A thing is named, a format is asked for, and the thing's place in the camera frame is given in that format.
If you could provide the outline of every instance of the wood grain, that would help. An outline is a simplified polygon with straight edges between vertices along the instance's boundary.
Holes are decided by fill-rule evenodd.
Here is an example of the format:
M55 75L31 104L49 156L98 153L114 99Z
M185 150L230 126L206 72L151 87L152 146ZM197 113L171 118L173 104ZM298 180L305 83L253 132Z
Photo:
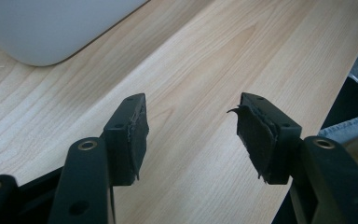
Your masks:
M358 55L358 1L151 0L49 67L0 51L0 174L24 184L98 136L145 92L141 181L116 188L118 223L269 223L287 186L257 179L226 114L263 95L316 134Z

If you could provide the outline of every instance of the white object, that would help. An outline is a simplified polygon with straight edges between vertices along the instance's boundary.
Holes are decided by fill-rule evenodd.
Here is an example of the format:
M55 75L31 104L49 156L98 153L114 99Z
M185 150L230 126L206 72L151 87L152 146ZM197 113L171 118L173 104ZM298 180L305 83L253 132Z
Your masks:
M0 48L22 63L58 63L146 0L0 0Z

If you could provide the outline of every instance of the light wood surface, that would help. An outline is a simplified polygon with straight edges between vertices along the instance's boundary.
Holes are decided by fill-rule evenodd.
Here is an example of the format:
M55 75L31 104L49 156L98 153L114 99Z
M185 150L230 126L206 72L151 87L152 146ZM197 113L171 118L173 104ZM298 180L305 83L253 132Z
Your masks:
M358 0L151 0L63 63L0 50L0 174L63 165L145 92L148 149L141 181L115 189L118 223L269 223L288 187L257 179L226 111L259 94L316 134L357 55Z

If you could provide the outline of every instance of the wooden table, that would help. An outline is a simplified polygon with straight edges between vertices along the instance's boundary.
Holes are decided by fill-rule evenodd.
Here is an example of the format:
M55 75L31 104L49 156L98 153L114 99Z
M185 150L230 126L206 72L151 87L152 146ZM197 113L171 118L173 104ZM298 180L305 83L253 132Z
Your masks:
M0 50L0 174L63 165L145 92L148 148L141 181L116 188L118 223L269 223L288 186L257 179L226 112L247 91L316 134L357 55L358 0L151 0L63 63Z

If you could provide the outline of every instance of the denim jeans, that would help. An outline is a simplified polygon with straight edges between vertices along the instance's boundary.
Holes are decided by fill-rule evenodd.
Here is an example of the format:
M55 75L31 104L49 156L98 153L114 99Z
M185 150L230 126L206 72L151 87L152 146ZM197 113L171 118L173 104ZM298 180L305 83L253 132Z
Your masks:
M344 144L358 137L358 118L330 126L319 131L319 136Z

